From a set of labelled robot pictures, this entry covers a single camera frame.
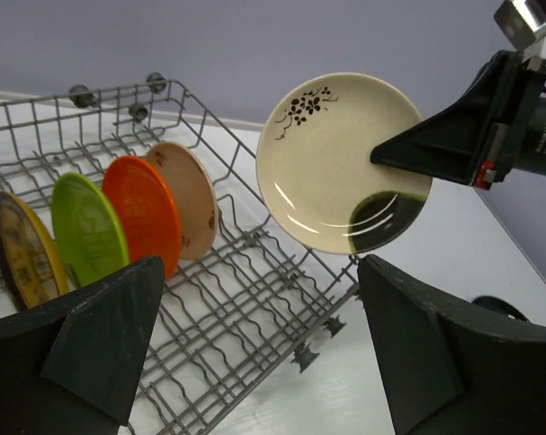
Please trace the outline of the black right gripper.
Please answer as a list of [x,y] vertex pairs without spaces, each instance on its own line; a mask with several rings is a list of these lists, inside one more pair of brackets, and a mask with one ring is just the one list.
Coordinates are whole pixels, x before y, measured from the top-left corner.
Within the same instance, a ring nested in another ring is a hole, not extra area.
[[496,52],[458,100],[373,149],[374,164],[488,189],[546,177],[546,60]]

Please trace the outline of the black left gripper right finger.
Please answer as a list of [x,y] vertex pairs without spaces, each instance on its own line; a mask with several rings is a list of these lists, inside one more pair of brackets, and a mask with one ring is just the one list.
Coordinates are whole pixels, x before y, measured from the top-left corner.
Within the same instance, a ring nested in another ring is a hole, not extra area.
[[359,293],[397,434],[546,434],[546,326],[428,285],[379,256]]

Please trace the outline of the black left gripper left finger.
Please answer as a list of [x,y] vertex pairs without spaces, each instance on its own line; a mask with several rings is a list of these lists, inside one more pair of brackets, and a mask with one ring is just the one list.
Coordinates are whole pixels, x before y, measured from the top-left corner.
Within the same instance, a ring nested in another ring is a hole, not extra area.
[[116,434],[129,422],[164,287],[148,256],[0,318],[0,434]]

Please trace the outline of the yellow patterned plate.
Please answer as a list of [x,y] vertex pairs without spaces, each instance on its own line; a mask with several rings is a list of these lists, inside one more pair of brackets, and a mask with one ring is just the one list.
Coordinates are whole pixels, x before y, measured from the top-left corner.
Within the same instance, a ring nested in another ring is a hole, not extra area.
[[19,310],[70,291],[61,256],[43,221],[4,190],[0,191],[0,271]]

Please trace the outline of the lime green plate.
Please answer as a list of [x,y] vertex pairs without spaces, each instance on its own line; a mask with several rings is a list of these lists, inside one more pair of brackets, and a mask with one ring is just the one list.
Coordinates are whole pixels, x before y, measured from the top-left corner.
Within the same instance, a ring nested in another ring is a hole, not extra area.
[[51,217],[56,246],[76,286],[95,283],[129,264],[127,239],[114,207],[81,173],[57,179]]

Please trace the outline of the cream plate with black spot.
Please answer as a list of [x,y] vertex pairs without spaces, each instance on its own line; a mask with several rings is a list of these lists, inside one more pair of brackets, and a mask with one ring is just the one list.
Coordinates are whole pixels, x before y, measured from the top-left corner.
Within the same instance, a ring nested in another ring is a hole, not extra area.
[[403,234],[432,178],[374,164],[371,152],[423,120],[379,78],[335,72],[304,82],[273,109],[255,157],[258,187],[278,225],[307,247],[361,254]]

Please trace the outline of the orange plate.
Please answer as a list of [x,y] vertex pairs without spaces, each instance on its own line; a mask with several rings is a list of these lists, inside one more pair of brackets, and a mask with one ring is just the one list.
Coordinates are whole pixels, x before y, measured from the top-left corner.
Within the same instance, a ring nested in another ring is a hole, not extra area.
[[165,180],[143,158],[126,155],[109,165],[101,188],[120,219],[130,260],[158,256],[164,278],[171,278],[180,259],[182,226]]

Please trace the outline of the cream floral plate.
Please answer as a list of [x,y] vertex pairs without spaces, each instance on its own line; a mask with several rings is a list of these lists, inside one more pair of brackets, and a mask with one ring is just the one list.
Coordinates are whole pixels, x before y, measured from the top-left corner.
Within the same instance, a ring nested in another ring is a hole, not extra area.
[[181,221],[181,257],[198,260],[216,239],[217,201],[212,180],[200,159],[177,142],[164,141],[144,157],[164,179],[174,198]]

